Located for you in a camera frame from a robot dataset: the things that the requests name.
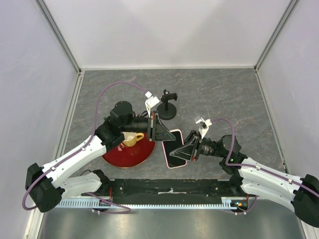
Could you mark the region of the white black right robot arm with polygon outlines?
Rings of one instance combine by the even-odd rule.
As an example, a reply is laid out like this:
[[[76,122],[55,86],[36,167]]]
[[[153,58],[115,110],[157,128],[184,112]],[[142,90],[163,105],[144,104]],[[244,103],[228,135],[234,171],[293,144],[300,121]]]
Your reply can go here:
[[[319,180],[279,172],[262,165],[240,152],[241,146],[230,134],[219,141],[202,138],[191,131],[183,146],[170,152],[170,156],[196,161],[200,155],[221,157],[219,165],[232,181],[228,190],[234,196],[242,193],[259,196],[280,204],[295,213],[306,224],[319,226]]]

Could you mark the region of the phone with pink case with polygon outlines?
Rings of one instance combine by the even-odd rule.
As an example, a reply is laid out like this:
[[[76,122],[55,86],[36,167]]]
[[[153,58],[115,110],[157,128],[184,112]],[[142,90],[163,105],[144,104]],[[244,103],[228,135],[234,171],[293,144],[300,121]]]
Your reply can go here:
[[[180,129],[173,129],[170,131],[175,136],[175,141],[163,141],[162,147],[165,155],[166,165],[169,169],[180,168],[187,165],[183,159],[170,156],[170,153],[180,146],[183,146],[183,137]]]

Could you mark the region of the black phone stand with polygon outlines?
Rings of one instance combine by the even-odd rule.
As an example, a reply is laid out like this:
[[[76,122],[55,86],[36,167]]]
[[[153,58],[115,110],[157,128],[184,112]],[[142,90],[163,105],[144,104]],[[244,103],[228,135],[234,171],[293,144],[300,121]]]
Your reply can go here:
[[[162,120],[170,120],[176,116],[176,106],[169,101],[177,101],[177,93],[170,93],[168,90],[163,91],[161,104],[157,107],[159,118]]]

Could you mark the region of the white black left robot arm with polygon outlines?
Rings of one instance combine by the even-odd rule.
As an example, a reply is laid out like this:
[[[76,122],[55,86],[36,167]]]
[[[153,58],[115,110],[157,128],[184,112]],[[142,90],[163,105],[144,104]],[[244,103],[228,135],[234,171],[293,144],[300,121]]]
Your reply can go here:
[[[148,117],[137,117],[131,103],[120,101],[104,122],[80,145],[43,166],[30,165],[26,173],[26,196],[42,213],[55,208],[62,199],[82,193],[109,192],[109,179],[100,170],[86,176],[71,175],[120,145],[126,132],[145,133],[149,141],[174,141],[175,136],[161,122],[157,111],[148,110]]]

